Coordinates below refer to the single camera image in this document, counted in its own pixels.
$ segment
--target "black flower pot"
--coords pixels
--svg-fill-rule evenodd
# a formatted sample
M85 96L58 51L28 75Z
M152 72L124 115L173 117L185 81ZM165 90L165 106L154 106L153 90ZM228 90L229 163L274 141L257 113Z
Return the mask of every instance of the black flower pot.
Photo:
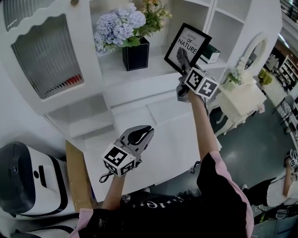
M149 42L143 37L139 46L122 48L127 71L148 68Z

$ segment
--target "small green box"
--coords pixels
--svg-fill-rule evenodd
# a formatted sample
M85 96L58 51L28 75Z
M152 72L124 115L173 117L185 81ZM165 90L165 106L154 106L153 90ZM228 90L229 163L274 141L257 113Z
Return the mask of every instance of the small green box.
M207 64L216 63L220 54L221 52L219 50L209 44L201 55L201 58Z

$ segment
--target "white vanity table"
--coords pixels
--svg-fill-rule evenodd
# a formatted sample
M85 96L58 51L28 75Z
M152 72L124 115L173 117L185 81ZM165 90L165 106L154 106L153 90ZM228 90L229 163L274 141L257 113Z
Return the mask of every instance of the white vanity table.
M248 46L245 54L241 57L237 69L239 70L242 78L242 84L236 85L235 89L228 91L223 85L219 86L220 93L216 99L211 102L209 111L214 108L220 107L223 114L217 123L219 124L224 116L228 117L225 125L216 132L216 136L225 135L229 130L237 128L241 123L245 123L246 119L252 115L255 111L258 111L266 100L265 95L256 85L256 81L253 78L254 69L259 65L259 62L265 52L267 46L267 36L264 33L260 33ZM250 55L258 47L258 55L255 61L245 69L246 62Z
M220 123L224 116L228 117L225 125L215 133L216 136L225 135L229 130L237 128L241 123L258 110L258 106L266 100L265 95L256 84L239 87L232 92L227 91L223 86L219 87L221 91L217 98L210 105L210 112L216 107L220 107L223 114L217 123Z

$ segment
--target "table leg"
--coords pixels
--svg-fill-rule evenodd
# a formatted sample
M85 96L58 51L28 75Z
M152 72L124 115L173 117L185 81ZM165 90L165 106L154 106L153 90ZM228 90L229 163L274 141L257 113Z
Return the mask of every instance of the table leg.
M217 98L214 99L209 105L208 105L208 111L209 111L209 114L212 112L213 109L219 107L219 104L218 104L218 101L217 101Z
M217 136L221 135L222 133L227 132L231 128L231 126L233 126L233 124L234 124L234 122L228 118L225 125L218 132L215 133L215 136L217 137Z
M225 115L224 115L224 114L222 114L222 116L220 117L219 121L217 121L217 122L216 122L216 124L219 124L219 123L221 123L221 122L223 121L223 119L224 119L224 116L225 116Z

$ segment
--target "ribbed glass panel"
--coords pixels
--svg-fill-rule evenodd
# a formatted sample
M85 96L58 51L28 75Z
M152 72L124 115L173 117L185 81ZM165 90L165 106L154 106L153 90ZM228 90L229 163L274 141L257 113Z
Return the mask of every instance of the ribbed glass panel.
M12 49L41 99L84 81L64 14L32 27L26 35L18 37Z

